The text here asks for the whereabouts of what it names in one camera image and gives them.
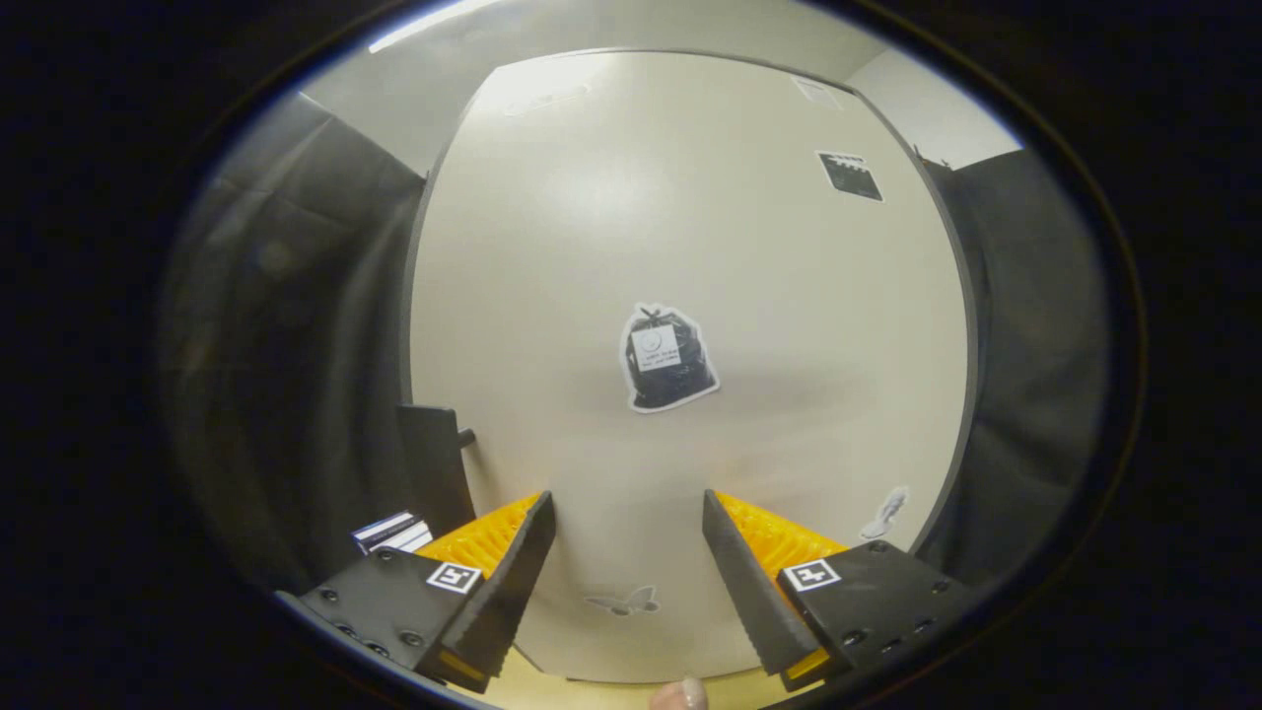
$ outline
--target orange textured pad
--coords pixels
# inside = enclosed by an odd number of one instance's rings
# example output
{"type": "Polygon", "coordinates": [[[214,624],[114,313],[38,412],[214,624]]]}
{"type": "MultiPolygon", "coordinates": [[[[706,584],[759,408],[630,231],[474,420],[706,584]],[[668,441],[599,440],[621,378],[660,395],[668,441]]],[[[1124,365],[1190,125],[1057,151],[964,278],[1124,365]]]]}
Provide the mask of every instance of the orange textured pad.
{"type": "Polygon", "coordinates": [[[439,562],[477,567],[482,570],[483,578],[490,578],[536,501],[538,493],[492,511],[422,547],[416,555],[439,562]]]}
{"type": "Polygon", "coordinates": [[[723,509],[731,516],[736,530],[745,544],[750,546],[755,560],[766,573],[771,585],[777,590],[776,575],[785,567],[846,552],[846,547],[827,537],[786,521],[775,513],[769,513],[757,506],[750,506],[740,498],[714,492],[723,509]]]}

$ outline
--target black trash bag picture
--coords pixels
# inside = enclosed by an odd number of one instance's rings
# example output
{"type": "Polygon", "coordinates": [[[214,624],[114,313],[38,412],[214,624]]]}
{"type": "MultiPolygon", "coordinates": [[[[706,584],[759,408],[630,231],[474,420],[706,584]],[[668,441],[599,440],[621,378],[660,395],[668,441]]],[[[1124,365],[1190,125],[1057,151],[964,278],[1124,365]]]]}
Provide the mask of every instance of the black trash bag picture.
{"type": "Polygon", "coordinates": [[[718,390],[702,328],[683,311],[660,303],[636,303],[622,340],[631,410],[661,412],[718,390]]]}
{"type": "Polygon", "coordinates": [[[859,197],[867,197],[868,199],[876,199],[877,202],[885,202],[867,160],[849,153],[818,150],[815,154],[819,155],[819,161],[824,164],[824,173],[834,188],[849,192],[851,194],[858,194],[859,197]]]}

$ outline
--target butterfly sticker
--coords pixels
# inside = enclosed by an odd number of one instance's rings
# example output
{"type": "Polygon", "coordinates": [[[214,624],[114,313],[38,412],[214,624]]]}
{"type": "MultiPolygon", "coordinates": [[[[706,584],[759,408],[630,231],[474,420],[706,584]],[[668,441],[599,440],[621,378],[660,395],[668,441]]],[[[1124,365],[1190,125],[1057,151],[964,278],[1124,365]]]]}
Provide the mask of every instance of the butterfly sticker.
{"type": "Polygon", "coordinates": [[[652,614],[661,608],[652,595],[658,593],[655,586],[641,586],[631,593],[626,600],[610,599],[608,597],[584,597],[583,602],[594,604],[602,609],[608,609],[615,617],[630,617],[632,614],[652,614]]]}

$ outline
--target black curtain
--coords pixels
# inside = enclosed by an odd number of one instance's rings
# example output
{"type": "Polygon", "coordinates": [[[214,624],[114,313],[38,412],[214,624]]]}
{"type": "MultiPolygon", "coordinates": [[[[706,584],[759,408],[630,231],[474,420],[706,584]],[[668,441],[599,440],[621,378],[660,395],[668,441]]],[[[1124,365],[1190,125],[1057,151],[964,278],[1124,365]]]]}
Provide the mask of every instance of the black curtain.
{"type": "Polygon", "coordinates": [[[1037,155],[926,168],[969,265],[979,348],[973,429],[919,556],[981,585],[1045,541],[1088,470],[1108,303],[1093,230],[1037,155]]]}
{"type": "Polygon", "coordinates": [[[307,591],[358,556],[353,530],[424,501],[395,422],[423,188],[293,95],[244,134],[183,224],[163,405],[191,493],[254,583],[307,591]]]}

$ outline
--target floor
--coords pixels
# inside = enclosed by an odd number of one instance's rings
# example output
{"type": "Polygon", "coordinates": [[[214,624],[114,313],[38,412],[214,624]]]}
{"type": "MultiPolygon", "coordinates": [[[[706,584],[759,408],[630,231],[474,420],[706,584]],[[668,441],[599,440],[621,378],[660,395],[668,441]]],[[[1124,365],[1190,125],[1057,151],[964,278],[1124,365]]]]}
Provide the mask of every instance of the floor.
{"type": "MultiPolygon", "coordinates": [[[[777,676],[769,677],[761,668],[704,678],[712,710],[762,707],[790,695],[777,676]]],[[[466,692],[451,686],[457,691],[466,692]]],[[[602,707],[608,710],[645,710],[658,685],[596,684],[568,681],[536,671],[514,648],[504,661],[504,671],[491,681],[486,694],[466,692],[483,702],[510,710],[567,710],[602,707]]]]}

